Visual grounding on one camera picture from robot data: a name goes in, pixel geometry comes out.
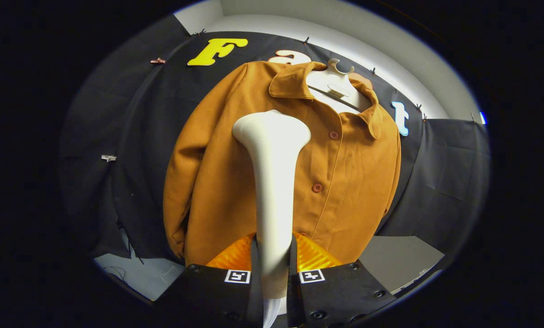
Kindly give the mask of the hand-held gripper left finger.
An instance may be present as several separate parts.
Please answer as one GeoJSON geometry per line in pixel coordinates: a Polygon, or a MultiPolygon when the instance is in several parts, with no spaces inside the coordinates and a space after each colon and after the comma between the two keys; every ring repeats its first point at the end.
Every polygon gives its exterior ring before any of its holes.
{"type": "Polygon", "coordinates": [[[166,328],[262,328],[264,297],[255,233],[247,255],[251,270],[191,264],[157,299],[166,328]]]}

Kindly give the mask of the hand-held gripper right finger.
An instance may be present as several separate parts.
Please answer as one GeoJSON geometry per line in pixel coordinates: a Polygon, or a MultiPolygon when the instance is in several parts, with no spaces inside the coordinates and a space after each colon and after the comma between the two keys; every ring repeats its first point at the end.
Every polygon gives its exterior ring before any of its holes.
{"type": "Polygon", "coordinates": [[[328,254],[303,235],[289,251],[289,328],[351,328],[397,300],[360,261],[322,266],[328,254]]]}

